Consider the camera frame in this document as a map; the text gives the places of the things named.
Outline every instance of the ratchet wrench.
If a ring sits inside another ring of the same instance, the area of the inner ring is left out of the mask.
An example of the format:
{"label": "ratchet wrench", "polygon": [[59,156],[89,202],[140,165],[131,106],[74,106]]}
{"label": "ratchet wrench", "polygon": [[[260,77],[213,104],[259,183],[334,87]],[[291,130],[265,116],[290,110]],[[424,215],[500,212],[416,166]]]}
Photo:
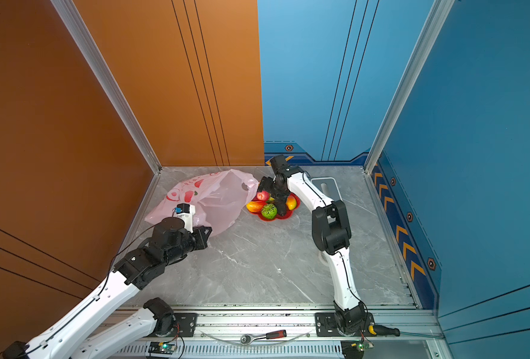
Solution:
{"label": "ratchet wrench", "polygon": [[260,339],[279,339],[279,338],[284,338],[287,336],[287,331],[286,330],[277,330],[277,331],[271,331],[267,334],[265,334],[265,336],[253,336],[253,335],[250,335],[250,334],[245,334],[241,337],[241,344],[243,345],[249,345],[251,343],[253,343],[254,340],[260,340]]}

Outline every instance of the black mounting plate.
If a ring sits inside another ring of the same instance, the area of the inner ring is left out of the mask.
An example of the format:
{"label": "black mounting plate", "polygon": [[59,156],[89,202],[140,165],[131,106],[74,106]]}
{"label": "black mounting plate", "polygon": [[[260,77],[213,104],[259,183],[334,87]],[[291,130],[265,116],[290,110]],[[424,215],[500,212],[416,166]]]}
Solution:
{"label": "black mounting plate", "polygon": [[[334,312],[315,313],[315,325],[317,326],[318,337],[347,337],[339,333],[337,329],[337,322],[334,319]],[[369,333],[369,326],[375,323],[375,319],[371,313],[367,313],[367,320],[362,324],[363,335],[365,337],[374,337],[375,335]],[[361,329],[359,329],[353,337],[360,337]]]}
{"label": "black mounting plate", "polygon": [[177,323],[179,323],[179,336],[191,338],[197,327],[197,313],[175,313],[174,315],[176,319],[175,327],[171,328],[169,332],[149,334],[149,337],[172,339],[177,331]]}

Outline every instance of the green fruit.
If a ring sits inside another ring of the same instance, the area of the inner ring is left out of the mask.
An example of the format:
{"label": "green fruit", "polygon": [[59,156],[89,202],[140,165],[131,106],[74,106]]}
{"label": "green fruit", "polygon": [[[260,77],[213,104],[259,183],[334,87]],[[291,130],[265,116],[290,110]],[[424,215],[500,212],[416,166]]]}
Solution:
{"label": "green fruit", "polygon": [[261,215],[266,219],[273,219],[277,215],[277,207],[272,203],[264,205],[261,209]]}

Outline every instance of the blue wall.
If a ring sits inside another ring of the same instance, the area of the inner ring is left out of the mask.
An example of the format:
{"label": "blue wall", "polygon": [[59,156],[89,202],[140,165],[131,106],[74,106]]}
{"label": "blue wall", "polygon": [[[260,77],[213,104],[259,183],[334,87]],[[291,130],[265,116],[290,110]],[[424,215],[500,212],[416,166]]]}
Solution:
{"label": "blue wall", "polygon": [[325,161],[366,151],[432,3],[259,0],[265,142]]}
{"label": "blue wall", "polygon": [[530,330],[499,335],[530,329],[530,1],[455,1],[384,156],[440,261],[455,357],[530,357]]}

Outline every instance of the yellow chevron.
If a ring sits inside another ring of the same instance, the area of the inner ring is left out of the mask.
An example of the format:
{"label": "yellow chevron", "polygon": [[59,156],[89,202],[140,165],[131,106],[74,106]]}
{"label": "yellow chevron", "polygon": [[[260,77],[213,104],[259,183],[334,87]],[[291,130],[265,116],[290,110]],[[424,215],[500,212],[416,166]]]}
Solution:
{"label": "yellow chevron", "polygon": [[[285,161],[289,161],[290,159],[292,159],[293,157],[295,156],[289,156],[285,159]],[[271,159],[269,159],[269,161],[265,162],[269,167],[271,166]]]}
{"label": "yellow chevron", "polygon": [[411,261],[411,279],[414,281],[414,270],[417,269],[419,272],[421,272],[424,276],[426,276],[425,274],[425,270],[423,268],[421,268],[421,266],[419,264],[416,264],[415,262]]}
{"label": "yellow chevron", "polygon": [[403,233],[405,233],[406,235],[409,235],[409,234],[407,233],[406,229],[404,229],[403,227],[397,225],[397,243],[399,242],[399,232],[403,232]]}
{"label": "yellow chevron", "polygon": [[384,197],[384,212],[387,213],[387,202],[395,203],[391,197]]}
{"label": "yellow chevron", "polygon": [[405,260],[407,259],[407,249],[413,252],[414,254],[417,254],[417,251],[415,251],[415,249],[412,246],[408,245],[407,242],[404,242],[403,243],[403,258],[405,258]]}
{"label": "yellow chevron", "polygon": [[389,189],[389,188],[387,187],[386,184],[380,184],[380,185],[379,185],[379,198],[382,198],[381,195],[383,194],[383,188],[384,188],[385,190],[388,190],[388,189]]}
{"label": "yellow chevron", "polygon": [[377,178],[377,177],[382,177],[382,176],[383,176],[383,174],[379,174],[379,173],[376,173],[376,174],[375,174],[375,187],[376,187],[376,178]]}

